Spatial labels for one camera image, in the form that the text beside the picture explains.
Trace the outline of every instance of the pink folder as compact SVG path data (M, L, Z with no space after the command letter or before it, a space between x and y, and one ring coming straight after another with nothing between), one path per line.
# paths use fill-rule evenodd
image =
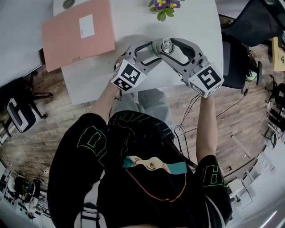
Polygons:
M90 0L43 24L47 71L115 50L109 0Z

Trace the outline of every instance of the white table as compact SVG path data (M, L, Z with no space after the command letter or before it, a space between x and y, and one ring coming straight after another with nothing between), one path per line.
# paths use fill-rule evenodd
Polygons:
M76 0L74 5L86 0ZM64 11L64 0L54 0L54 16ZM149 0L110 0L116 51L62 67L73 104L98 99L114 74L114 63L133 43L157 38L184 38L196 43L210 62L223 73L220 21L214 0L186 0L173 18L157 21L148 8ZM138 87L128 92L182 84L177 73L161 62Z

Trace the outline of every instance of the black t-shirt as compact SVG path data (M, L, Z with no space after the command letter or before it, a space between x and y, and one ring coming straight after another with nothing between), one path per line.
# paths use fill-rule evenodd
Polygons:
M193 173L173 139L165 123L146 114L118 112L108 125L96 114L81 116L50 169L48 204L56 227L73 227L103 170L97 207L107 227L223 227L232 209L216 157L203 158Z

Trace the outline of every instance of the flower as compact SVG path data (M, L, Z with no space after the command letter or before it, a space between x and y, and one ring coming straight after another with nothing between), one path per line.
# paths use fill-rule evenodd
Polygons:
M170 4L170 0L152 0L152 1L155 4L156 10L163 10Z
M169 8L173 9L173 8L180 8L180 2L178 0L173 0L170 5Z

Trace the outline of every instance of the white label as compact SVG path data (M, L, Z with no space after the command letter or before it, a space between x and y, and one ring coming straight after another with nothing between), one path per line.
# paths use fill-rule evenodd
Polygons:
M79 18L79 27L81 39L95 35L92 14Z

